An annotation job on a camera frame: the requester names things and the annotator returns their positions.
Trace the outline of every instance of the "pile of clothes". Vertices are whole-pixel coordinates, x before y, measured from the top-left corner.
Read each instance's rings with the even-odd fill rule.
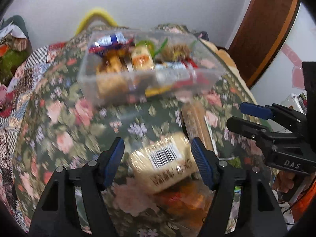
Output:
[[[20,16],[0,21],[0,82],[8,86],[10,80],[31,53],[24,21]]]

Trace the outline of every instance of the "food package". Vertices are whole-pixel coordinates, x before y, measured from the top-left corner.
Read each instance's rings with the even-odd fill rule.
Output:
[[[154,61],[145,45],[137,46],[131,54],[134,70],[153,70]]]
[[[89,47],[89,53],[95,53],[103,57],[108,50],[128,47],[132,40],[126,40],[122,32],[103,36]]]
[[[186,69],[186,66],[183,62],[164,62],[156,63],[155,69]]]
[[[150,40],[141,40],[136,44],[136,47],[138,46],[146,46],[148,51],[150,52],[151,56],[154,57],[155,55],[155,45]]]
[[[116,56],[111,57],[106,62],[97,66],[96,75],[103,73],[119,73],[122,69],[122,63]],[[120,74],[114,74],[110,81],[104,81],[102,77],[96,78],[99,96],[102,98],[118,95],[128,91],[128,83]]]
[[[202,180],[187,179],[154,195],[156,204],[174,218],[180,229],[199,232],[213,199]]]
[[[206,113],[202,103],[195,100],[184,104],[181,112],[189,140],[192,141],[194,137],[199,137],[206,149],[214,151],[218,157],[216,145],[212,141],[211,129],[205,120]]]
[[[129,165],[148,194],[165,190],[198,170],[190,143],[182,132],[136,150],[130,155]]]
[[[184,61],[190,56],[191,50],[185,43],[179,43],[174,46],[166,46],[161,55],[165,61]]]

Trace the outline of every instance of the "wrapped bread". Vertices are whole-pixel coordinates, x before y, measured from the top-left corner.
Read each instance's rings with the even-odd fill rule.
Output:
[[[145,45],[138,46],[131,54],[134,70],[153,70],[154,61]]]
[[[194,137],[199,137],[204,146],[208,150],[214,151],[218,156],[216,146],[212,142],[211,129],[205,122],[206,112],[202,103],[200,101],[186,103],[183,105],[181,112],[189,140],[192,141]]]
[[[136,150],[130,155],[129,165],[148,194],[167,189],[198,170],[190,143],[182,132]]]

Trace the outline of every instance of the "candy wrapper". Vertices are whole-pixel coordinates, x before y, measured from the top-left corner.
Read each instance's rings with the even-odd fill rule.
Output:
[[[95,53],[103,57],[108,50],[127,49],[133,42],[133,39],[126,40],[122,32],[103,36],[89,47],[89,53]]]
[[[154,199],[159,207],[174,218],[174,223],[180,229],[185,226],[187,230],[197,233],[207,216],[213,192],[202,180],[187,179],[156,194]]]
[[[186,61],[179,62],[164,62],[164,63],[156,63],[155,69],[193,69],[198,66],[191,59],[187,59]]]

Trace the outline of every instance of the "plastic container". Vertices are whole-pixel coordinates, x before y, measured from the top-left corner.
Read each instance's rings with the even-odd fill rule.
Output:
[[[197,68],[134,70],[96,75],[97,66],[102,63],[102,58],[87,50],[77,75],[77,82],[84,97],[94,106],[132,103],[155,95],[172,97],[176,91],[182,90],[198,94],[203,90],[211,89],[225,73],[224,67],[216,56],[192,34],[131,29],[96,31],[93,32],[88,47],[99,38],[117,32],[122,32],[126,39],[134,38],[136,44],[144,40],[150,41],[155,45],[156,50],[166,38],[168,38],[168,46],[185,43],[191,49],[190,59],[194,61]],[[108,83],[105,86],[109,86],[109,88],[113,85],[118,88],[111,90],[107,95],[100,95],[98,89],[100,81]]]

